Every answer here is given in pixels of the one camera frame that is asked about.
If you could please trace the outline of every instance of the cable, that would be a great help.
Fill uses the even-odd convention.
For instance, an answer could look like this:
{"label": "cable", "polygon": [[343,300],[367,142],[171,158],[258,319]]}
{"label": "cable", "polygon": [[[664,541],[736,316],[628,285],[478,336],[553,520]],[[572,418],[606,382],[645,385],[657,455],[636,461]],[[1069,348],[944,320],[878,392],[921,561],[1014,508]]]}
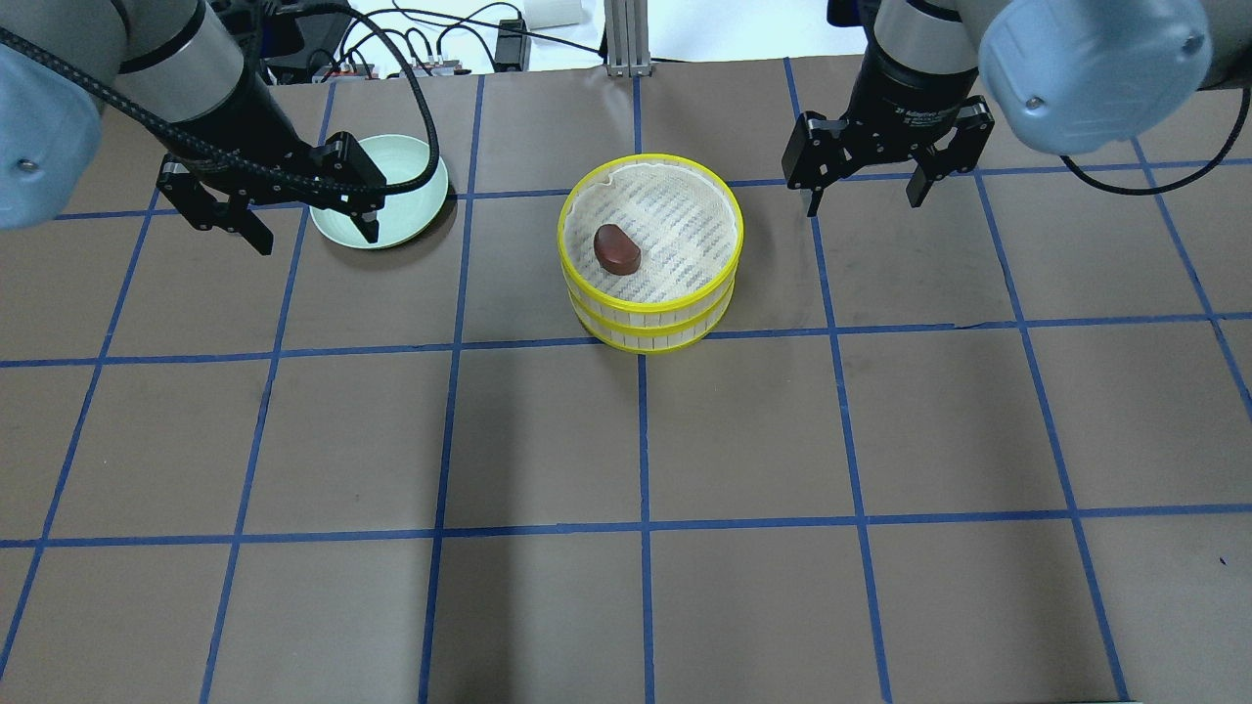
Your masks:
{"label": "cable", "polygon": [[[327,63],[322,64],[321,66],[314,66],[313,65],[313,60],[317,59],[318,54],[326,54]],[[329,51],[327,51],[326,49],[322,49],[322,48],[314,49],[314,50],[309,51],[308,58],[304,60],[304,73],[309,74],[309,79],[312,79],[313,74],[317,71],[317,69],[319,69],[322,66],[328,66],[328,65],[331,65],[333,63],[334,63],[334,54],[332,54],[332,53],[329,53]]]}
{"label": "cable", "polygon": [[[357,64],[356,61],[352,60],[352,54],[356,54],[357,58],[361,59],[359,64]],[[361,53],[361,49],[353,49],[348,54],[348,63],[352,64],[353,73],[364,71],[366,73],[366,78],[369,78],[369,61],[366,60],[366,55]]]}
{"label": "cable", "polygon": [[1074,160],[1070,159],[1069,157],[1062,157],[1060,160],[1065,164],[1065,168],[1068,168],[1072,174],[1079,178],[1079,180],[1082,180],[1087,185],[1090,185],[1092,188],[1098,188],[1099,190],[1103,190],[1106,193],[1114,193],[1117,195],[1159,195],[1162,193],[1169,193],[1171,190],[1177,190],[1184,185],[1191,185],[1192,183],[1196,183],[1197,180],[1204,178],[1206,175],[1208,175],[1208,172],[1216,169],[1217,165],[1221,164],[1223,159],[1226,159],[1226,155],[1229,154],[1231,149],[1234,147],[1234,142],[1238,140],[1239,133],[1243,132],[1243,123],[1246,123],[1248,119],[1248,103],[1252,103],[1252,88],[1243,89],[1243,100],[1239,103],[1239,115],[1238,118],[1234,119],[1234,127],[1231,128],[1231,134],[1229,137],[1226,138],[1226,144],[1222,144],[1222,149],[1217,153],[1217,155],[1213,157],[1211,162],[1201,167],[1201,169],[1197,170],[1196,173],[1183,177],[1166,185],[1158,185],[1154,188],[1122,188],[1121,185],[1112,185],[1101,180],[1096,180],[1087,172],[1079,168],[1079,165],[1075,164]]}
{"label": "cable", "polygon": [[[422,18],[411,18],[411,16],[408,16],[408,13],[418,13],[419,10],[412,10],[412,9],[406,10],[406,9],[403,9],[403,8],[399,6],[398,0],[392,0],[392,8],[399,10],[401,14],[404,15],[404,19],[414,21],[414,23],[426,23],[428,25],[442,26],[442,28],[451,28],[451,26],[454,26],[456,24],[461,24],[459,21],[458,23],[452,23],[452,24],[439,24],[439,23],[434,23],[434,21],[431,21],[431,20],[423,20]],[[487,10],[490,10],[492,8],[512,8],[513,11],[517,13],[518,18],[522,16],[522,9],[518,8],[517,5],[513,5],[512,3],[488,3],[488,4],[483,5],[482,8],[478,8],[477,10],[470,13],[464,18],[458,18],[458,19],[461,21],[472,20],[473,18],[477,18],[478,15],[483,14],[485,11],[487,11]]]}
{"label": "cable", "polygon": [[[408,40],[408,33],[401,33],[399,30],[396,30],[396,29],[384,29],[383,31],[387,33],[387,34],[394,34],[396,36],[401,38],[404,41],[404,45],[408,46],[408,55],[413,58],[413,64],[416,64],[423,71],[426,71],[426,75],[428,75],[428,76],[433,76],[434,75],[431,71],[431,68],[426,65],[426,61],[423,61],[422,59],[419,59],[417,56],[417,50],[413,49],[413,43]],[[342,59],[339,59],[338,61],[334,61],[334,59],[332,58],[332,61],[334,61],[336,65],[342,65],[344,60],[347,60],[347,61],[351,63],[352,61],[352,55],[356,54],[358,58],[361,58],[361,63],[362,64],[367,64],[368,61],[366,61],[366,55],[364,55],[364,53],[361,51],[361,46],[363,44],[366,44],[367,41],[369,41],[371,39],[374,39],[377,36],[378,36],[377,34],[371,34],[371,35],[366,36],[361,41],[353,44],[352,49],[348,49],[347,51],[344,51],[342,54],[342,56],[343,56]],[[426,36],[422,36],[422,40],[426,41]],[[352,64],[352,66],[353,66],[353,70],[357,70],[356,64]],[[326,83],[329,78],[331,78],[329,74],[327,74],[326,76],[322,76],[322,81],[321,83]]]}
{"label": "cable", "polygon": [[424,34],[422,34],[422,30],[417,29],[416,26],[406,29],[404,30],[406,39],[408,38],[408,33],[411,31],[416,31],[417,35],[422,38],[422,44],[426,46],[426,56],[429,58],[431,55],[433,55],[434,51],[431,50],[431,40],[427,39]]}
{"label": "cable", "polygon": [[265,41],[265,4],[257,3],[252,8],[252,34],[248,36],[248,54],[244,65],[249,71],[257,70],[260,63],[260,46]]}
{"label": "cable", "polygon": [[[372,19],[367,18],[364,13],[361,13],[351,6],[344,5],[332,5],[332,4],[314,4],[302,8],[295,8],[293,10],[279,10],[278,14],[290,15],[294,18],[302,18],[307,15],[327,15],[327,14],[344,14],[349,15],[359,21],[362,21],[372,31],[383,34],[382,28],[378,26]],[[118,111],[134,119],[139,124],[148,128],[149,132],[168,139],[170,142],[177,142],[188,149],[198,152],[204,157],[212,158],[215,162],[239,169],[257,178],[264,178],[272,180],[275,185],[287,187],[298,192],[318,194],[318,195],[363,195],[363,197],[386,197],[394,195],[397,193],[408,193],[416,190],[431,182],[434,175],[436,168],[439,165],[439,142],[438,135],[434,130],[434,119],[431,116],[431,108],[426,103],[426,96],[422,94],[422,88],[417,83],[417,75],[413,74],[412,66],[404,61],[403,54],[388,36],[383,36],[383,44],[392,53],[392,56],[399,61],[401,70],[404,73],[404,78],[408,79],[409,88],[413,90],[413,98],[417,100],[418,110],[422,114],[422,122],[426,127],[427,142],[431,145],[431,153],[427,159],[426,168],[417,177],[411,178],[402,183],[386,184],[379,187],[349,184],[349,183],[333,183],[324,179],[309,178],[303,175],[292,174],[282,169],[270,168],[250,159],[239,157],[233,152],[227,152],[220,147],[210,144],[187,130],[170,124],[168,120],[153,114],[150,110],[136,104],[134,100],[126,98],[125,95],[118,93],[113,88],[100,83],[94,76],[84,73],[81,69],[69,64],[64,59],[46,51],[45,49],[23,39],[21,36],[9,31],[4,26],[0,26],[0,44],[25,55],[33,61],[55,71],[63,78],[75,83],[91,95],[95,95],[100,100],[108,103]]]}
{"label": "cable", "polygon": [[[373,11],[366,13],[366,15],[372,18],[374,15],[393,14],[393,13],[401,13],[406,18],[408,18],[409,20],[422,21],[422,23],[427,23],[427,24],[433,24],[436,26],[446,26],[446,25],[442,25],[439,23],[431,23],[431,21],[423,20],[423,19],[416,19],[414,20],[413,18],[408,16],[408,13],[422,14],[422,15],[431,15],[431,16],[434,16],[434,18],[443,18],[443,19],[447,19],[447,20],[456,20],[458,23],[464,23],[464,24],[483,26],[483,28],[495,29],[495,30],[500,29],[500,25],[497,25],[497,24],[483,23],[483,21],[468,19],[468,18],[459,18],[457,15],[448,15],[448,14],[444,14],[444,13],[436,13],[436,11],[432,11],[432,10],[414,10],[414,9],[402,9],[402,8],[384,8],[382,10],[373,10]],[[591,46],[587,46],[586,44],[578,44],[576,41],[570,41],[568,39],[561,39],[560,36],[550,36],[547,34],[538,34],[538,33],[533,33],[533,31],[528,31],[528,30],[518,30],[518,29],[510,29],[508,31],[511,31],[513,34],[522,34],[522,35],[526,35],[526,36],[532,36],[535,39],[543,39],[543,40],[547,40],[547,41],[555,41],[557,44],[565,44],[566,46],[573,46],[575,49],[580,49],[582,51],[590,51],[590,53],[595,54],[596,56],[600,56],[600,50],[598,49],[592,49]]]}
{"label": "cable", "polygon": [[478,30],[476,30],[475,28],[472,28],[470,25],[463,25],[463,24],[448,25],[447,28],[443,29],[443,31],[439,33],[439,36],[437,36],[434,39],[434,50],[438,51],[441,56],[443,55],[443,35],[446,35],[447,33],[449,33],[449,31],[452,31],[454,29],[461,29],[461,30],[468,31],[470,34],[475,35],[475,38],[478,39],[478,44],[482,44],[482,50],[487,53],[487,60],[491,61],[492,66],[496,65],[496,56],[493,56],[491,54],[491,49],[487,48],[487,40],[483,39],[481,34],[478,34]]}

